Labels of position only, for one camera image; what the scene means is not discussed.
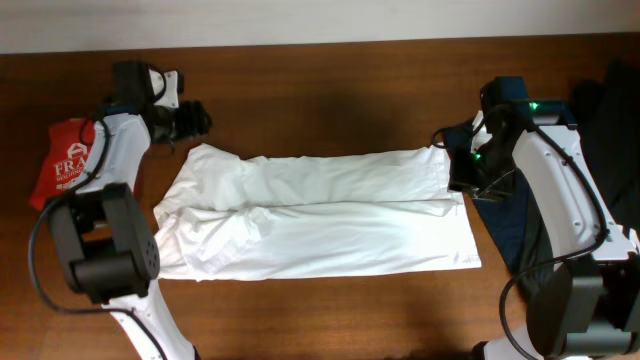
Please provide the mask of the white t-shirt green print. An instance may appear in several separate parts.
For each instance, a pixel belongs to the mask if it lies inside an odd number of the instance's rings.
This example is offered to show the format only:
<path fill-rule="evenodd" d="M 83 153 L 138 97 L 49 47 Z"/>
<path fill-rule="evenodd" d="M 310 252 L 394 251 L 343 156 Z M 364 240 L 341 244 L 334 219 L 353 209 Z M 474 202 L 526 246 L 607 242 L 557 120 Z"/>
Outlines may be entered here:
<path fill-rule="evenodd" d="M 463 196 L 434 147 L 244 160 L 193 148 L 154 215 L 160 277 L 306 279 L 477 268 Z"/>

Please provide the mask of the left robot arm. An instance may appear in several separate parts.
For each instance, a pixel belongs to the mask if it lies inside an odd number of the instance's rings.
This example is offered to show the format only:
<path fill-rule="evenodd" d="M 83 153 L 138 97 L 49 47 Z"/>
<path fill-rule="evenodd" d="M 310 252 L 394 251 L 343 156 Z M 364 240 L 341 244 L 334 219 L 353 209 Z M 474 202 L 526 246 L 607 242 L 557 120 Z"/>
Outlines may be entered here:
<path fill-rule="evenodd" d="M 113 93 L 88 121 L 94 137 L 84 168 L 46 202 L 31 232 L 30 279 L 41 301 L 59 314 L 111 315 L 143 359 L 196 359 L 196 347 L 161 293 L 158 245 L 134 190 L 151 145 L 205 135 L 212 120 L 201 102 L 181 100 L 185 80 L 178 70 L 129 60 L 114 63 L 112 76 Z M 68 287 L 87 296 L 91 307 L 64 307 L 45 293 L 35 266 L 42 224 Z"/>

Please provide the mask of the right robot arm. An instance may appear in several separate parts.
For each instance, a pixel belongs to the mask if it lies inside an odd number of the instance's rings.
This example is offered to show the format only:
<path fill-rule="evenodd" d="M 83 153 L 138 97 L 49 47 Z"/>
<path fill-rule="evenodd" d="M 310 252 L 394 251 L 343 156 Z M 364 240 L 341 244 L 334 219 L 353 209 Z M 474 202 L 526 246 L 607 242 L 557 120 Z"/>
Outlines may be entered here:
<path fill-rule="evenodd" d="M 639 350 L 639 244 L 611 217 L 560 101 L 533 100 L 523 78 L 480 90 L 481 116 L 451 151 L 449 188 L 500 201 L 521 173 L 549 236 L 551 257 L 516 272 L 499 299 L 504 336 L 474 359 L 607 359 Z"/>

